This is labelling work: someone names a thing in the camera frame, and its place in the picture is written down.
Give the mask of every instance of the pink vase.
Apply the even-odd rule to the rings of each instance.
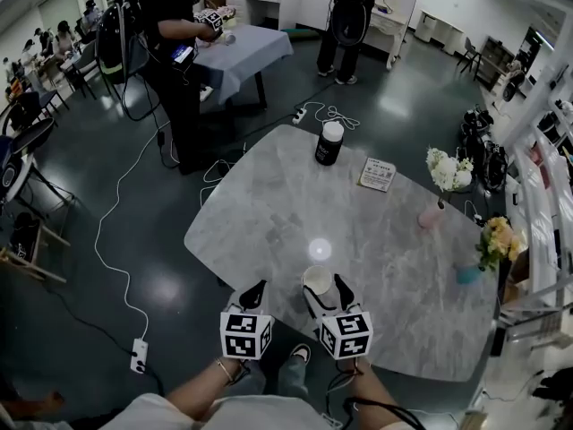
[[[441,218],[444,215],[444,211],[445,205],[442,200],[429,205],[428,208],[418,216],[418,225],[424,229],[434,228],[438,223],[440,223]]]

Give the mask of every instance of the white flowers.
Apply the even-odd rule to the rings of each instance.
[[[474,165],[469,159],[458,161],[450,158],[445,151],[430,148],[426,163],[433,183],[442,191],[458,190],[472,183]]]

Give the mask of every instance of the yellow flowers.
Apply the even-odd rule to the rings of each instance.
[[[514,262],[519,256],[521,243],[508,220],[503,217],[492,218],[483,229],[480,244],[476,247],[482,253],[480,266],[495,270],[497,263],[509,258]]]

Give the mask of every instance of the blue tablecloth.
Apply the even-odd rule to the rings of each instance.
[[[240,25],[232,31],[236,36],[233,45],[219,42],[200,48],[195,59],[201,68],[202,82],[218,90],[219,104],[235,95],[247,78],[293,54],[285,32],[252,25]]]

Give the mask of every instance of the card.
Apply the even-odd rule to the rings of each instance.
[[[368,158],[358,184],[387,193],[394,175],[396,175],[396,166],[393,164]]]

